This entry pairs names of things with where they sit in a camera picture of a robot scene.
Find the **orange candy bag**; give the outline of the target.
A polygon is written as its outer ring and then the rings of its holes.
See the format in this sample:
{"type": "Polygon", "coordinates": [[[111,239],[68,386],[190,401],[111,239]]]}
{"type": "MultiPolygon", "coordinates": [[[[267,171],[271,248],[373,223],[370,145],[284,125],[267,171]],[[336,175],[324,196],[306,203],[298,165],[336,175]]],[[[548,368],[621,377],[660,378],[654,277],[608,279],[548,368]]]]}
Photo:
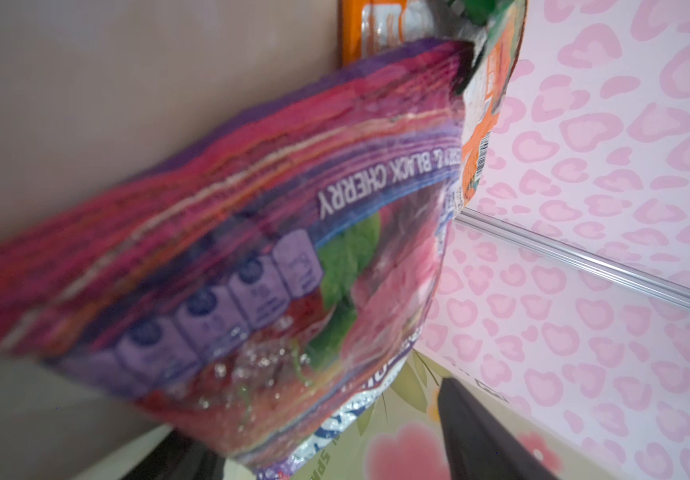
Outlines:
{"type": "Polygon", "coordinates": [[[465,207],[479,187],[490,135],[519,59],[527,12],[526,0],[340,3],[344,65],[431,37],[467,40],[475,45],[473,75],[462,90],[466,117],[457,209],[465,207]]]}

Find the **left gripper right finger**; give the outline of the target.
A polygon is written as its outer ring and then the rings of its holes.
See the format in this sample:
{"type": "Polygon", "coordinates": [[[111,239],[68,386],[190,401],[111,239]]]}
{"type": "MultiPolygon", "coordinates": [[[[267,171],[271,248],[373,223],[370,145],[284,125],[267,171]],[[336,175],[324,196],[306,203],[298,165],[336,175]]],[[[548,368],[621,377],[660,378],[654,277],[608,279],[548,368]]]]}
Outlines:
{"type": "Polygon", "coordinates": [[[459,380],[442,381],[438,408],[452,479],[556,480],[459,380]]]}

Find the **purple Fox's candy bag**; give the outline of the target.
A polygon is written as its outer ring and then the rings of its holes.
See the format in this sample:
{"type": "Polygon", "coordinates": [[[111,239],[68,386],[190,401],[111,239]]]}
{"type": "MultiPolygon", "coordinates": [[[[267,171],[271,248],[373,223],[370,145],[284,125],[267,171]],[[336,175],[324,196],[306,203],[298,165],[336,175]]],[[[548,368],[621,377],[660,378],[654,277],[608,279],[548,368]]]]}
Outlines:
{"type": "Polygon", "coordinates": [[[0,245],[0,354],[291,477],[420,335],[474,54],[432,38],[359,60],[0,245]]]}

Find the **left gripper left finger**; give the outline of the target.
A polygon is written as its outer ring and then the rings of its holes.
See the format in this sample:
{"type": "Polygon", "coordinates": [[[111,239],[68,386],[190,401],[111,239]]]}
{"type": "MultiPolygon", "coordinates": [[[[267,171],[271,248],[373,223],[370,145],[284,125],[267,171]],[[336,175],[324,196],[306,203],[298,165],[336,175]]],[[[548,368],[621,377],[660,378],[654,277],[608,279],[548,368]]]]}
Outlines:
{"type": "Polygon", "coordinates": [[[172,431],[122,480],[223,480],[225,458],[172,431]]]}

